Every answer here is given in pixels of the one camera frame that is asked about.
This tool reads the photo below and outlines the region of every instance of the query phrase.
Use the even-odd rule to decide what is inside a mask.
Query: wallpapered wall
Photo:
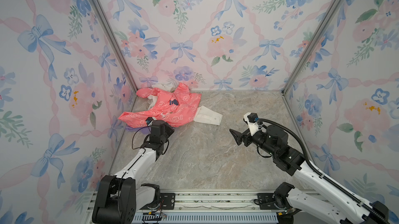
[[[331,1],[100,0],[137,87],[197,90],[281,89]]]
[[[87,0],[0,5],[0,223],[80,223],[134,93]]]
[[[317,165],[396,214],[398,33],[398,0],[345,0],[287,94]]]

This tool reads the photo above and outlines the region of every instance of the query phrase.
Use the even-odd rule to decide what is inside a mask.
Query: marble floor
[[[276,121],[296,132],[280,92],[199,92],[200,106],[223,114],[220,126],[191,122],[175,128],[169,137],[170,145],[165,155],[152,165],[140,180],[141,183],[158,184],[162,189],[276,189],[282,182],[299,189],[307,185],[273,163],[272,158],[257,154],[251,144],[237,146],[229,129],[243,132],[248,127],[242,121],[247,112]],[[148,108],[147,99],[138,98],[134,112]],[[125,132],[111,173],[121,170],[138,152],[132,150],[133,133]],[[136,134],[133,147],[139,147],[145,135]],[[300,146],[291,136],[291,147]]]

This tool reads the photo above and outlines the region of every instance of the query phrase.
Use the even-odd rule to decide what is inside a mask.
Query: coral pink cloth
[[[151,110],[145,112],[124,112],[119,117],[132,128],[147,126],[147,117],[168,122],[172,127],[179,127],[193,121],[197,112],[201,94],[190,93],[187,85],[180,83],[174,92],[167,92],[159,88],[141,88],[137,96],[158,96],[158,100]]]

